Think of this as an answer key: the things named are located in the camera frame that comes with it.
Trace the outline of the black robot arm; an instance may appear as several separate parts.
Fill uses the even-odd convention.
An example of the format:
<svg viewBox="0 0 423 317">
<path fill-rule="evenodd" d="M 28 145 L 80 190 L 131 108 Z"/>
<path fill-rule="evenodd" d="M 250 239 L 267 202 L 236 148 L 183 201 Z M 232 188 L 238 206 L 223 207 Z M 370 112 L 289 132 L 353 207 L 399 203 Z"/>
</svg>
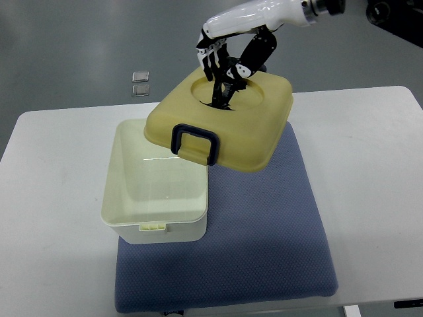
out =
<svg viewBox="0 0 423 317">
<path fill-rule="evenodd" d="M 367 1 L 367 20 L 422 48 L 422 1 Z"/>
</svg>

